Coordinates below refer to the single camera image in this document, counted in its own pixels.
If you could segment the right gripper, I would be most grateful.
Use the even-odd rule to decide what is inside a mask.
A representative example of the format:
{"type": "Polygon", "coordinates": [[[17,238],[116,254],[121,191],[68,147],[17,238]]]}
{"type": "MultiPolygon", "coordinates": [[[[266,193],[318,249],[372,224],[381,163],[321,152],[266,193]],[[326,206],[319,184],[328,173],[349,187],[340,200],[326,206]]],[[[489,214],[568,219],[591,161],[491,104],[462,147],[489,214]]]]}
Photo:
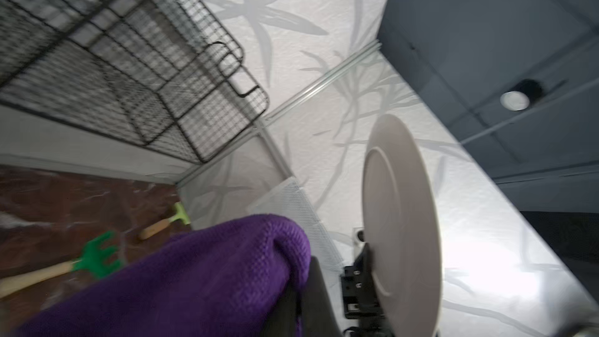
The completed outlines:
{"type": "Polygon", "coordinates": [[[288,284],[266,319],[263,336],[388,336],[385,315],[377,298],[372,254],[363,245],[354,263],[340,276],[343,312],[358,322],[341,332],[316,257],[310,259],[308,279],[301,291],[288,284]]]}

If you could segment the purple cloth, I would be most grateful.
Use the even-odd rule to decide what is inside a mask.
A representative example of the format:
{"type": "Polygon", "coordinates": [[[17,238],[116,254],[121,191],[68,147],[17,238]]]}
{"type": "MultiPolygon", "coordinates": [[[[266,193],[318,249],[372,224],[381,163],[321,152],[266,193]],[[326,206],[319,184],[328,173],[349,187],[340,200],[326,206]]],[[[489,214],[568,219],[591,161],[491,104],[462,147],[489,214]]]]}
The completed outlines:
{"type": "Polygon", "coordinates": [[[15,335],[258,336],[285,288],[305,286],[310,259],[294,221],[250,215],[173,237],[15,335]]]}

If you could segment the striped white round plate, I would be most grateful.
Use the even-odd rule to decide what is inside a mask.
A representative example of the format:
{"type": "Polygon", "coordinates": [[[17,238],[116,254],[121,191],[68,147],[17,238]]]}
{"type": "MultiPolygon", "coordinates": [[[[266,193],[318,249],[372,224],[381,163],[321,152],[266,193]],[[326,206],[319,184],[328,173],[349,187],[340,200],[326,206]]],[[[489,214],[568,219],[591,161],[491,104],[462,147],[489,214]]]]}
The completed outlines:
{"type": "Polygon", "coordinates": [[[363,162],[362,212],[371,278],[397,336],[434,336],[442,295],[441,235],[421,153],[407,126],[385,114],[363,162]]]}

